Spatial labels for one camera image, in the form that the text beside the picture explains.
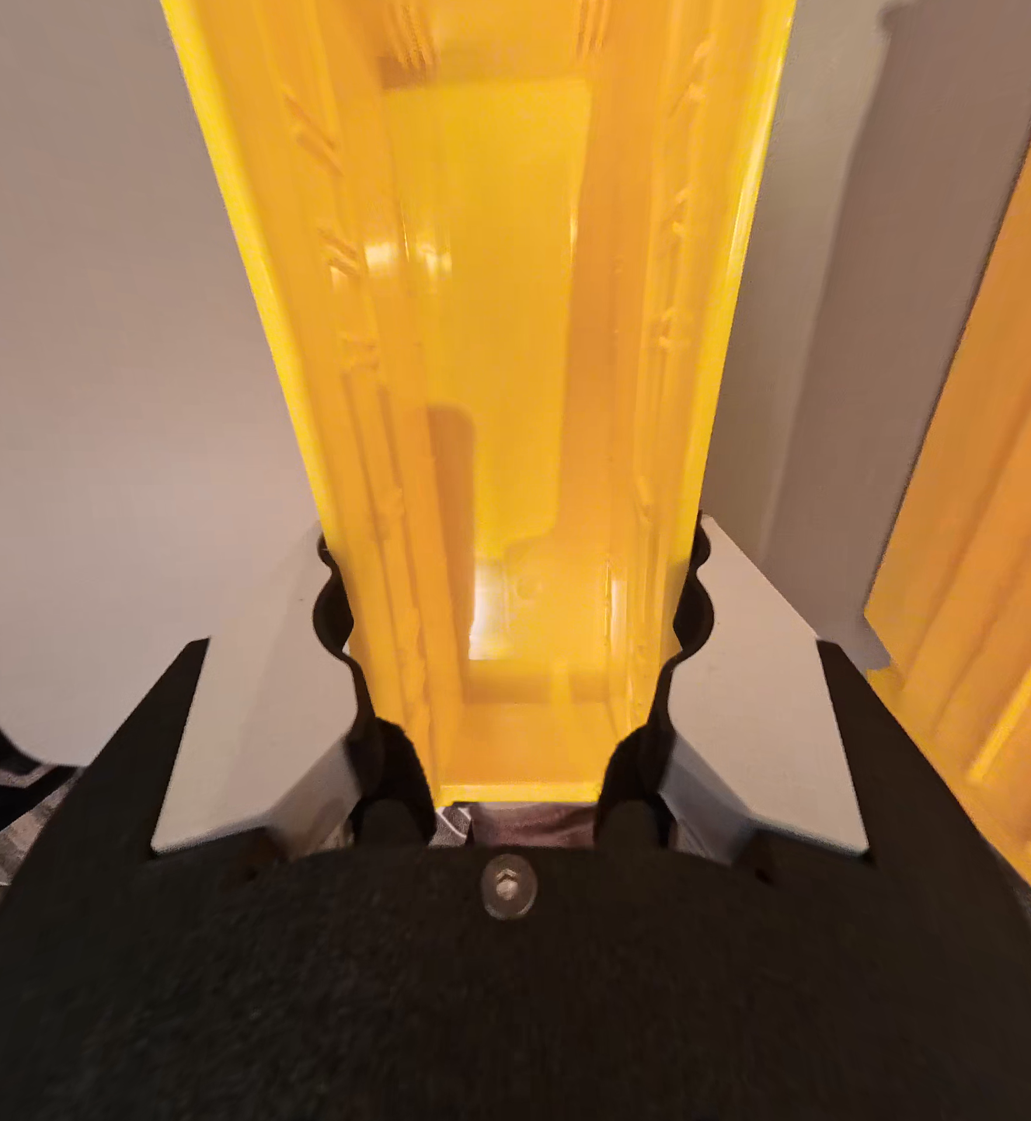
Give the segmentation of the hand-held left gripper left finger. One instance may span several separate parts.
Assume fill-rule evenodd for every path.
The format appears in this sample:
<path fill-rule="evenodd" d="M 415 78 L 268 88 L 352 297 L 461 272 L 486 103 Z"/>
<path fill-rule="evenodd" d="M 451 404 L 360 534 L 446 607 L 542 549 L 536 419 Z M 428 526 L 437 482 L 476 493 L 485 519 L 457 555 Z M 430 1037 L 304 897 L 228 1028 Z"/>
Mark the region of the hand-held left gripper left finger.
<path fill-rule="evenodd" d="M 313 525 L 210 637 L 155 852 L 253 830 L 284 852 L 340 840 L 360 799 L 346 742 L 370 714 L 352 630 L 343 580 Z"/>

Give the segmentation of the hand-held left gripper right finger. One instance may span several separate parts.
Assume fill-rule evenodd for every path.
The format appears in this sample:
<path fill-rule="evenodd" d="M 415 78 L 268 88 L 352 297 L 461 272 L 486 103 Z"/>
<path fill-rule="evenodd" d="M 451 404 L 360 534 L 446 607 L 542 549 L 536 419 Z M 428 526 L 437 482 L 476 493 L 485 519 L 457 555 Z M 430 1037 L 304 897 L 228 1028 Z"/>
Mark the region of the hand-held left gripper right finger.
<path fill-rule="evenodd" d="M 840 854 L 869 850 L 812 627 L 710 516 L 633 581 L 638 769 L 674 847 L 740 854 L 775 833 Z"/>

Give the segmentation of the grey desk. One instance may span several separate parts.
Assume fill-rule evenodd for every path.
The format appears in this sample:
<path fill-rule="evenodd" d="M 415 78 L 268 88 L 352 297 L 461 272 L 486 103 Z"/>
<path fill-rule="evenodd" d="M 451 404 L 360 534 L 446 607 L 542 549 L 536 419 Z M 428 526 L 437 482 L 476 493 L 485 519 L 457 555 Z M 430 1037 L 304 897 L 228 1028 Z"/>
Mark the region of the grey desk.
<path fill-rule="evenodd" d="M 702 507 L 862 669 L 1031 133 L 1031 2 L 799 2 Z M 87 765 L 312 526 L 158 2 L 0 2 L 0 725 Z"/>

